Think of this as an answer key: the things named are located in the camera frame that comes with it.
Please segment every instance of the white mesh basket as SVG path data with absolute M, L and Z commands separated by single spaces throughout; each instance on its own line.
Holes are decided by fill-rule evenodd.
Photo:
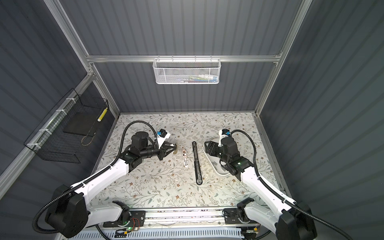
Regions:
M 217 84 L 220 59 L 202 61 L 153 61 L 157 84 Z

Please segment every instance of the table surface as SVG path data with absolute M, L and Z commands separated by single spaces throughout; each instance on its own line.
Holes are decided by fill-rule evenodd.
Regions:
M 126 203 L 130 208 L 163 207 L 205 207 L 235 206 L 241 200 L 251 197 L 259 204 L 263 201 L 243 182 L 234 176 L 218 177 L 208 163 L 204 153 L 205 141 L 218 137 L 220 129 L 241 129 L 247 132 L 257 147 L 259 172 L 277 186 L 263 143 L 260 139 L 251 113 L 193 113 L 193 114 L 124 114 L 120 115 L 97 170 L 112 162 L 118 152 L 125 126 L 135 120 L 143 120 L 155 130 L 169 131 L 170 143 L 178 145 L 177 154 L 170 154 L 160 161 L 157 157 L 147 158 L 132 172 L 123 176 L 102 190 L 91 201 L 91 205 L 108 204 L 114 200 Z M 131 143 L 131 136 L 137 131 L 150 132 L 144 124 L 133 124 L 124 139 L 124 146 Z M 252 159 L 253 148 L 248 138 L 236 133 L 240 154 Z M 203 184 L 195 180 L 192 142 L 197 142 Z M 189 167 L 185 168 L 182 149 L 187 151 Z

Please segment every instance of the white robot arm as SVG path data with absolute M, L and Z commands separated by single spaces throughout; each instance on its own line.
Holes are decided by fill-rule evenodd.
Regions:
M 60 232 L 65 237 L 71 238 L 83 228 L 103 222 L 118 221 L 119 226 L 127 225 L 131 216 L 129 207 L 124 203 L 113 201 L 107 205 L 96 206 L 91 206 L 89 203 L 91 199 L 112 182 L 140 165 L 144 158 L 158 156 L 159 160 L 162 160 L 176 150 L 177 146 L 175 144 L 166 142 L 170 133 L 161 129 L 155 132 L 155 136 L 155 141 L 152 141 L 148 133 L 137 132 L 132 136 L 132 144 L 126 147 L 123 152 L 121 152 L 121 144 L 118 157 L 109 165 L 70 187 L 65 185 L 58 187 L 52 196 L 52 201 L 36 214 L 32 222 L 33 229 L 39 233 Z M 42 229 L 37 225 L 39 217 L 46 209 L 45 222 L 55 230 Z
M 253 164 L 240 155 L 237 144 L 231 137 L 232 133 L 228 129 L 220 130 L 219 142 L 205 142 L 204 153 L 211 162 L 219 162 L 224 169 L 248 185 L 269 207 L 268 209 L 260 206 L 253 199 L 247 198 L 237 205 L 239 220 L 244 223 L 254 220 L 275 233 L 279 240 L 314 239 L 317 233 L 313 219 L 298 213 L 289 205 L 294 205 L 295 200 L 286 196 L 259 174 L 254 165 L 256 161 Z M 305 204 L 300 206 L 311 213 Z

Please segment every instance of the zip tie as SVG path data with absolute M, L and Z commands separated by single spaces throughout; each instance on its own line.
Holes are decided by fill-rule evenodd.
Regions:
M 46 131 L 49 135 L 52 135 L 52 133 L 49 131 L 48 128 L 46 128 L 46 129 L 39 129 L 39 131 Z
M 63 112 L 65 115 L 67 115 L 64 109 L 56 110 L 56 112 Z
M 73 100 L 73 102 L 76 103 L 74 98 L 66 98 L 66 100 Z
M 40 149 L 40 144 L 38 143 L 27 143 L 27 145 L 32 145 L 32 146 L 36 146 L 38 149 Z

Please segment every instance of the small white object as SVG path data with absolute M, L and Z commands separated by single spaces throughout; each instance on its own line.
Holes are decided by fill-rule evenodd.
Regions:
M 225 137 L 229 137 L 229 135 L 222 134 L 222 133 L 223 133 L 223 129 L 218 131 L 218 135 L 219 135 L 219 138 L 218 138 L 218 146 L 219 146 L 219 147 L 221 147 L 221 139 L 223 139 L 223 138 L 225 138 Z
M 159 149 L 160 149 L 160 147 L 163 145 L 165 140 L 170 137 L 170 133 L 167 132 L 167 135 L 165 137 L 160 137 L 159 134 L 156 134 L 156 137 L 157 137 L 157 143 L 158 143 Z
M 211 74 L 199 74 L 199 78 L 205 78 L 209 82 L 217 82 L 218 81 L 218 76 L 217 75 L 211 75 Z
M 75 98 L 66 98 L 67 100 L 72 100 L 74 103 L 76 103 L 76 99 Z
M 65 115 L 67 115 L 67 113 L 65 112 L 65 109 L 56 110 L 56 112 L 63 112 Z
M 187 151 L 185 149 L 183 149 L 183 161 L 184 161 L 184 167 L 188 167 L 189 164 L 188 164 L 188 158 L 187 158 Z
M 52 135 L 52 133 L 49 131 L 48 128 L 46 128 L 46 129 L 40 129 L 39 131 L 46 131 L 49 135 Z

